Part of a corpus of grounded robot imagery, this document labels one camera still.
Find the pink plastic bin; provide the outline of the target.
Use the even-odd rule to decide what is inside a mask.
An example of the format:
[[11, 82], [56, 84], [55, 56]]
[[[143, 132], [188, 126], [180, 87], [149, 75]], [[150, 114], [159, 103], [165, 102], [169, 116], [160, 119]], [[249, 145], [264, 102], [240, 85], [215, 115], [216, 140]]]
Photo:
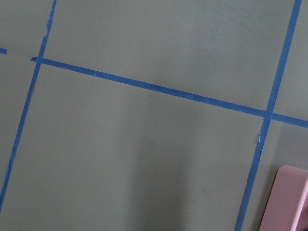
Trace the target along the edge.
[[260, 231], [308, 229], [308, 171], [292, 166], [278, 169]]

